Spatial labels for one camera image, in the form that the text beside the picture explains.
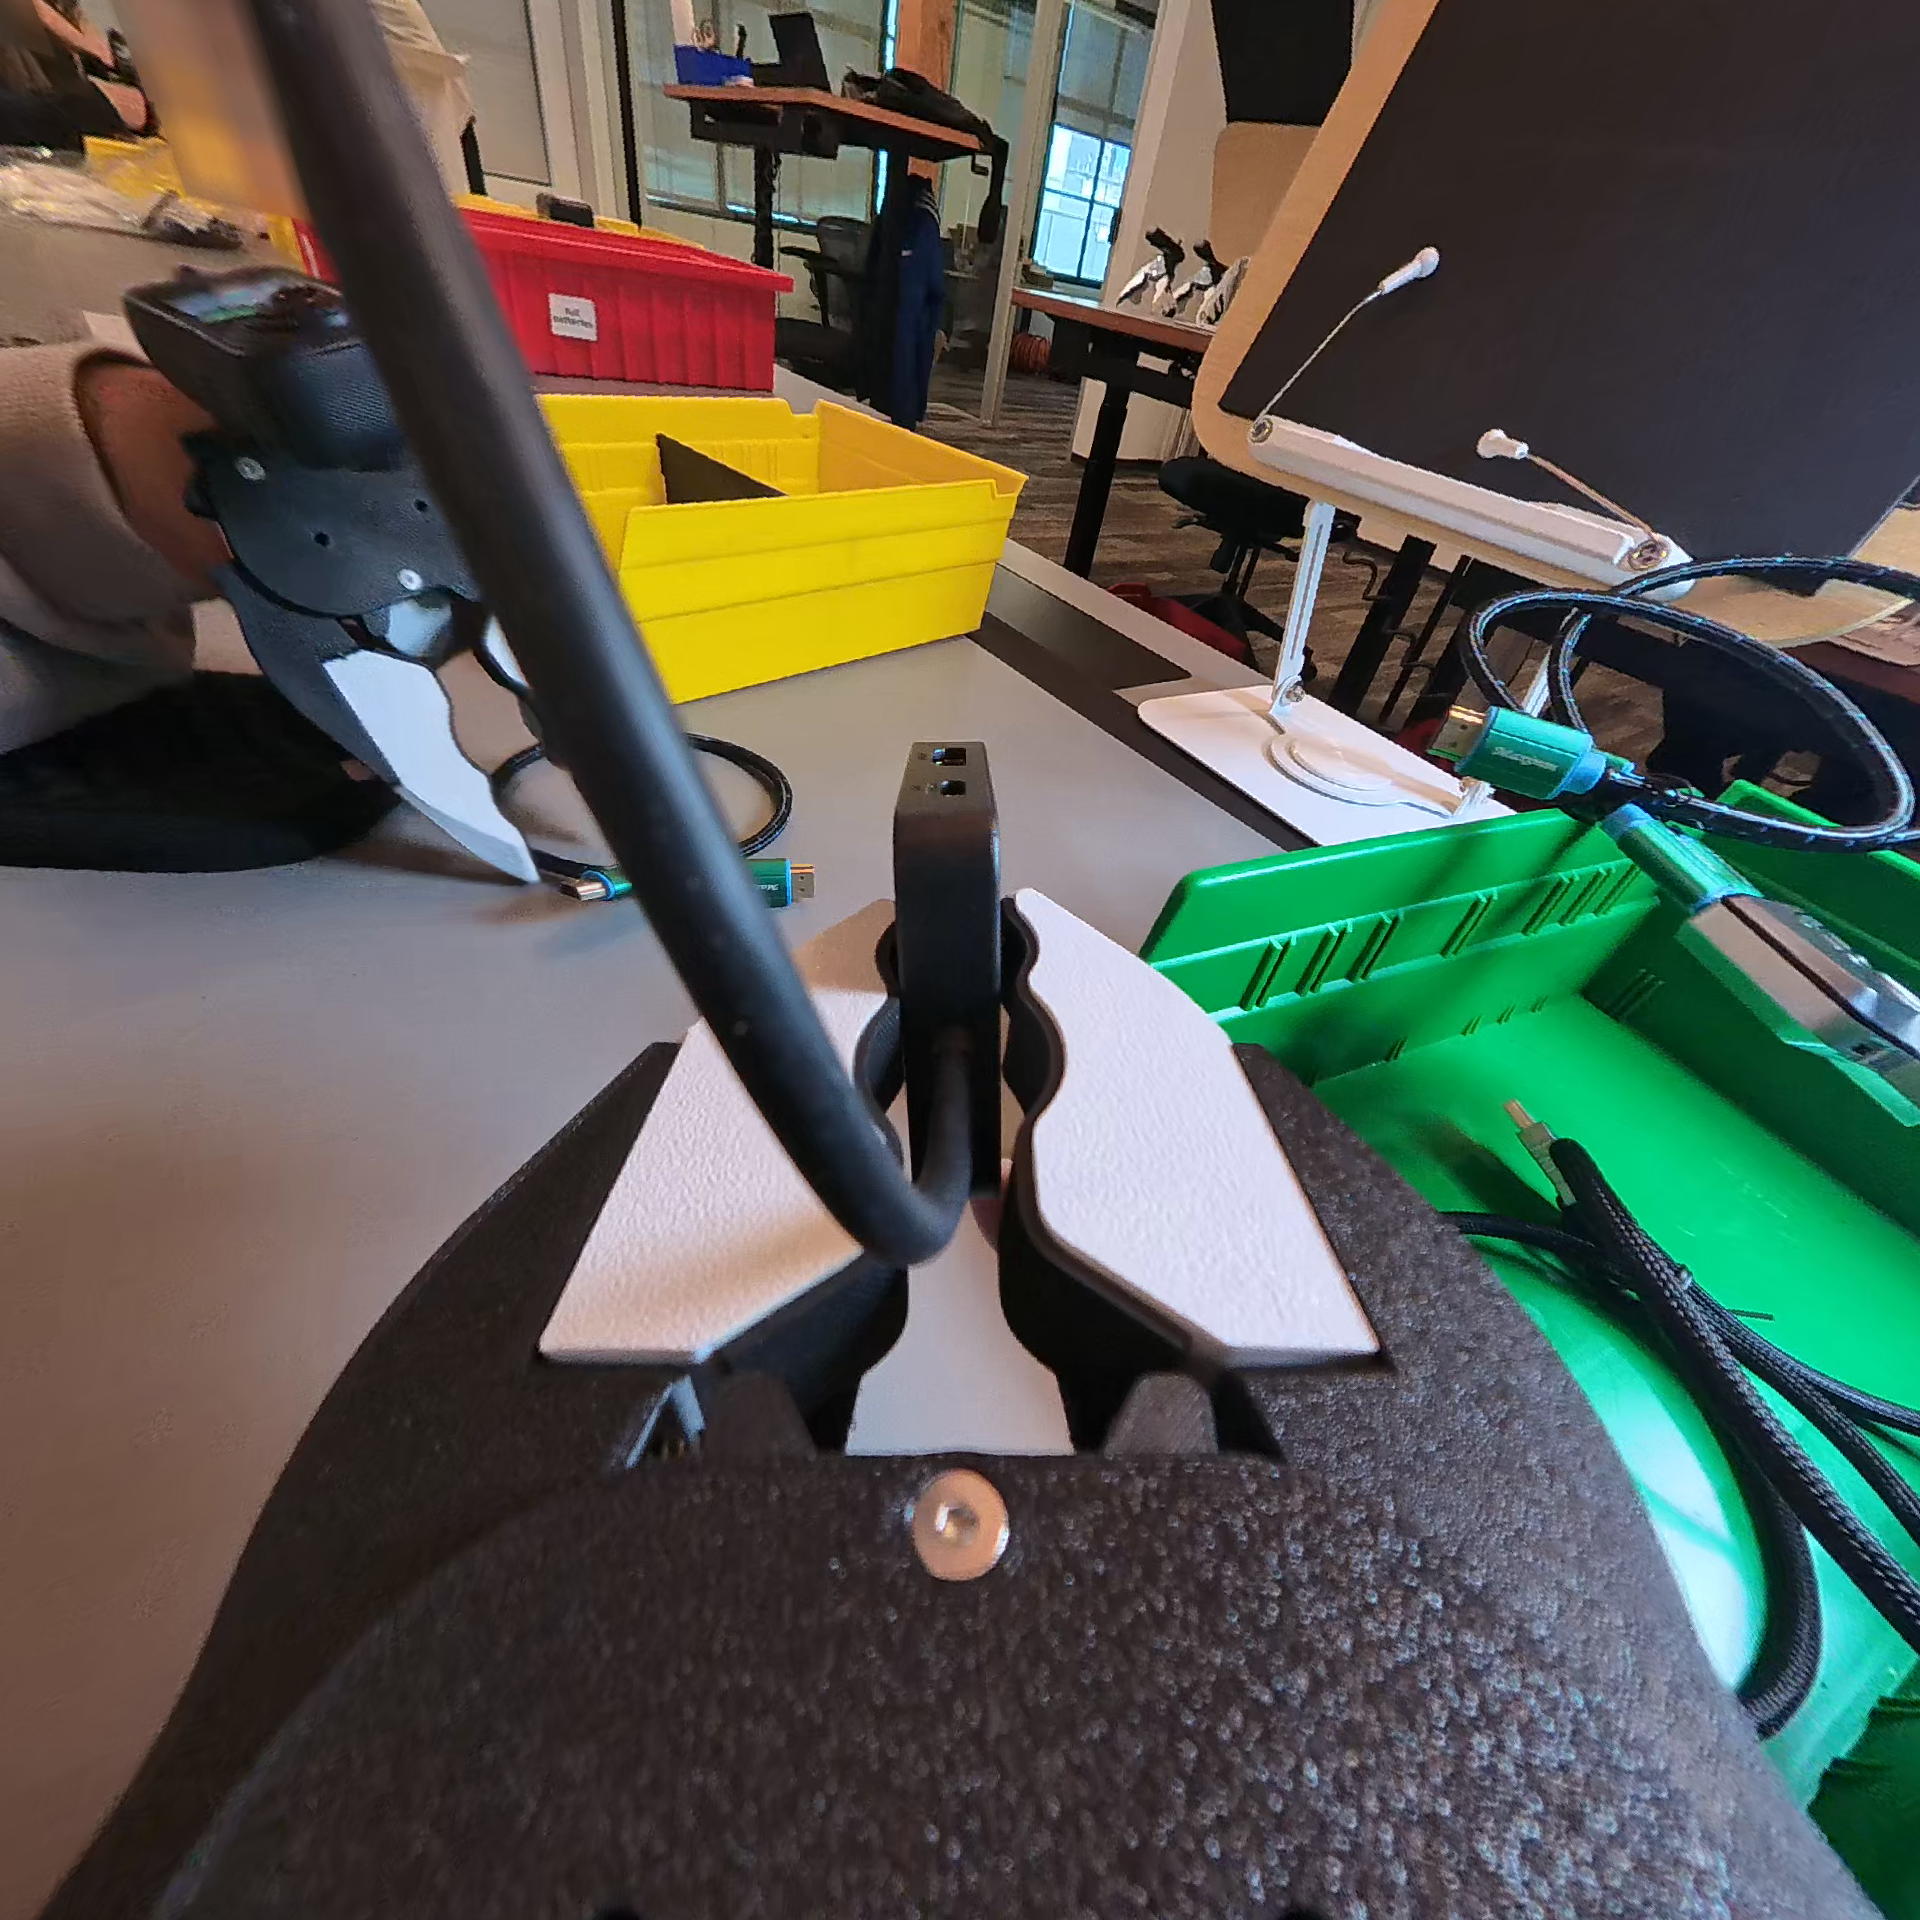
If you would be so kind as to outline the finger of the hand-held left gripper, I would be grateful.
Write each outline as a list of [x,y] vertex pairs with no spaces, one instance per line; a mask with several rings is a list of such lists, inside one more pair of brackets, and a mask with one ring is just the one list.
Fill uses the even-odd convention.
[[451,704],[435,667],[359,645],[325,665],[325,682],[349,706],[349,728],[371,742],[371,768],[427,828],[449,828],[493,875],[544,887],[528,839],[493,806],[493,779],[451,742]]
[[493,616],[479,616],[479,667],[521,704],[528,731],[544,742],[531,682],[528,682],[528,667],[521,667],[521,657],[511,657]]

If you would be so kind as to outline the person's left hand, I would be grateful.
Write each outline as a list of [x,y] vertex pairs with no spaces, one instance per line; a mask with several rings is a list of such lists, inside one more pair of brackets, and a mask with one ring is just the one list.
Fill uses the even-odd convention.
[[84,362],[69,373],[69,401],[133,546],[148,546],[159,563],[190,583],[190,601],[214,601],[214,563],[234,562],[234,546],[183,502],[190,442],[204,442],[214,411],[133,362]]

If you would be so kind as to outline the black bin divider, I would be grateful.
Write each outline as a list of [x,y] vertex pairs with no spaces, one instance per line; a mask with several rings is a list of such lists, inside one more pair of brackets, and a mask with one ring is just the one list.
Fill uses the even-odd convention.
[[660,452],[660,502],[688,508],[688,502],[777,502],[777,488],[688,449],[688,442],[652,442]]

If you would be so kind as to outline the silver hdmi switch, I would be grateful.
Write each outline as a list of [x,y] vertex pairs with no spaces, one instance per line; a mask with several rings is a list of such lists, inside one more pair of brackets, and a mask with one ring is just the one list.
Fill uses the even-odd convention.
[[1776,1045],[1837,1066],[1904,1131],[1920,1121],[1920,994],[1795,900],[1724,890],[1680,919],[1693,967],[1745,994]]

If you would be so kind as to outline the black office chair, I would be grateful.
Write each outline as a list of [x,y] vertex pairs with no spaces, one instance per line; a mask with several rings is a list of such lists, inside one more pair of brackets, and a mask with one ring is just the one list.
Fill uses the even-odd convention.
[[1248,604],[1260,562],[1306,562],[1306,502],[1239,481],[1213,452],[1169,452],[1156,488],[1177,502],[1177,527],[1204,527],[1218,591],[1156,601],[1188,638],[1204,638],[1226,665],[1260,665],[1248,638],[1279,638],[1275,616]]

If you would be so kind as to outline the wooden standing desk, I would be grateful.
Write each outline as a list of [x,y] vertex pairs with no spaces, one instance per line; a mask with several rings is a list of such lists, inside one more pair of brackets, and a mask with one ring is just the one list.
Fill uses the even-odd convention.
[[775,188],[777,162],[839,162],[839,154],[884,154],[884,162],[997,162],[989,139],[936,127],[915,112],[850,102],[831,85],[660,85],[688,102],[695,140],[726,140],[758,162],[758,269],[775,269]]

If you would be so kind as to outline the hanging dark blue jacket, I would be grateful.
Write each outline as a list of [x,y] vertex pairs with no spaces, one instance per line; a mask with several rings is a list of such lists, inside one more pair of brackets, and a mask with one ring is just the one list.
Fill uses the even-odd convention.
[[949,317],[936,197],[921,176],[892,176],[863,263],[850,401],[915,428],[936,317]]

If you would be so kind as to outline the white board stand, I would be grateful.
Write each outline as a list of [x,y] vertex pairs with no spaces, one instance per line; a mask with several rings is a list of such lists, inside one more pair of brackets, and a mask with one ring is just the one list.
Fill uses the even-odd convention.
[[[1306,362],[1298,373],[1384,294],[1433,277],[1443,252],[1420,247],[1405,269],[1384,269]],[[1140,728],[1218,777],[1238,795],[1248,795],[1267,824],[1298,828],[1306,847],[1371,847],[1371,839],[1408,839],[1408,828],[1469,828],[1469,824],[1503,824],[1493,779],[1433,777],[1424,754],[1394,752],[1364,714],[1338,714],[1330,704],[1306,690],[1306,623],[1330,562],[1330,516],[1338,502],[1384,508],[1420,538],[1459,538],[1469,562],[1525,562],[1545,563],[1552,583],[1590,583],[1625,591],[1659,563],[1680,563],[1692,554],[1664,546],[1652,516],[1619,508],[1582,481],[1552,470],[1503,428],[1481,428],[1481,463],[1540,463],[1570,491],[1562,502],[1512,502],[1443,470],[1384,463],[1338,428],[1294,419],[1279,401],[1294,383],[1260,404],[1248,452],[1279,481],[1306,481],[1306,546],[1294,576],[1294,616],[1279,616],[1279,657],[1267,682],[1226,682],[1226,690],[1165,690],[1140,704]]]

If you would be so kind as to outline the yellow plastic bin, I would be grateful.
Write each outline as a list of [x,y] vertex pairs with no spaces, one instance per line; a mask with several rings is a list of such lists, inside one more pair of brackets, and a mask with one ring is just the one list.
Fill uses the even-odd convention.
[[[666,704],[975,638],[1017,470],[863,404],[572,393],[544,401]],[[660,502],[652,442],[688,442],[777,502]]]

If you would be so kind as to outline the cluster of grey tools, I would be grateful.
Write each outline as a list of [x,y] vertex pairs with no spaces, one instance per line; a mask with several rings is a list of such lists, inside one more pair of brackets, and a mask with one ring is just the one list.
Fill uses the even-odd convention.
[[1238,287],[1239,287],[1248,252],[1218,252],[1213,236],[1169,236],[1169,231],[1144,231],[1144,263],[1120,277],[1112,300],[1140,300],[1156,317],[1188,317],[1188,328],[1218,328]]

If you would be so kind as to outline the person's left forearm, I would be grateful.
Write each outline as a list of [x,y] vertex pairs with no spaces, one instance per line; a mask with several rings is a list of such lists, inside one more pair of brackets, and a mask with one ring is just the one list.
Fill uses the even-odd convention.
[[183,576],[124,527],[81,419],[100,344],[0,349],[0,752],[183,682],[201,665]]

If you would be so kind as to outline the braided hdmi cable green plugs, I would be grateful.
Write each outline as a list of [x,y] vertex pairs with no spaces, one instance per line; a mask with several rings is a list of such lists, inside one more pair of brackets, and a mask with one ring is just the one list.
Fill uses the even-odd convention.
[[[1433,731],[1433,754],[1446,754],[1459,779],[1590,824],[1692,919],[1745,890],[1733,869],[1713,851],[1713,839],[1776,847],[1776,851],[1912,851],[1912,777],[1890,752],[1890,731],[1807,665],[1680,604],[1692,583],[1724,583],[1724,576],[1807,583],[1807,591],[1856,583],[1856,591],[1879,591],[1904,604],[1920,601],[1920,576],[1865,563],[1865,562],[1692,562],[1692,563],[1659,563],[1625,591],[1512,591],[1512,601],[1493,601],[1459,638],[1481,706],[1446,706],[1446,728]],[[1545,706],[1525,706],[1481,657],[1481,638],[1512,616],[1562,616],[1562,632],[1545,645]],[[1770,824],[1770,812],[1713,806],[1693,788],[1664,788],[1642,768],[1590,752],[1575,690],[1570,690],[1570,665],[1590,623],[1652,623],[1664,638],[1692,638],[1692,645],[1751,667],[1770,690],[1807,706],[1837,742],[1837,754],[1865,768],[1879,812],[1865,828]]]
[[[718,754],[718,768],[736,768],[761,788],[761,824],[743,839],[743,859],[751,859],[761,912],[811,900],[811,859],[775,859],[775,847],[793,812],[792,777],[775,754],[743,752],[743,742],[718,742],[718,731],[688,731],[688,752]],[[630,900],[630,875],[610,859],[572,859],[572,851],[531,847],[531,875],[556,887],[564,900]]]

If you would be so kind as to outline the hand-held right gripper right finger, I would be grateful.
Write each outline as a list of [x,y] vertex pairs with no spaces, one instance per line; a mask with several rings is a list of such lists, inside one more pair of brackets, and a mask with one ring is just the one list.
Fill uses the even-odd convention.
[[1007,900],[1007,1323],[1070,1423],[1140,1380],[1371,1371],[1379,1332],[1226,1029],[1017,887]]

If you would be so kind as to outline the green plastic bin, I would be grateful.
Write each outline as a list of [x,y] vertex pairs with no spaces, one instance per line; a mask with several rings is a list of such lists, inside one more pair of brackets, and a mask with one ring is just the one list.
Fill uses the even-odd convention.
[[[1724,859],[1912,989],[1912,859]],[[1238,1045],[1275,1053],[1433,1210],[1552,1222],[1512,1098],[1582,1140],[1625,1210],[1770,1346],[1920,1393],[1912,1098],[1850,1077],[1680,912],[1562,812],[1371,839],[1188,875],[1144,945]],[[1762,1646],[1762,1544],[1713,1423],[1545,1253],[1481,1246],[1601,1411],[1724,1679]],[[1879,1912],[1912,1912],[1912,1646],[1816,1557],[1824,1668],[1770,1734]]]

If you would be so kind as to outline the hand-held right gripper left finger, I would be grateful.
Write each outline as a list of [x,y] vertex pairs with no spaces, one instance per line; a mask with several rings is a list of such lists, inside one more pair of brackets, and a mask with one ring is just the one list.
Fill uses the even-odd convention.
[[901,1309],[901,1271],[831,1222],[695,1024],[544,1323],[544,1360],[775,1371],[793,1399],[850,1399]]

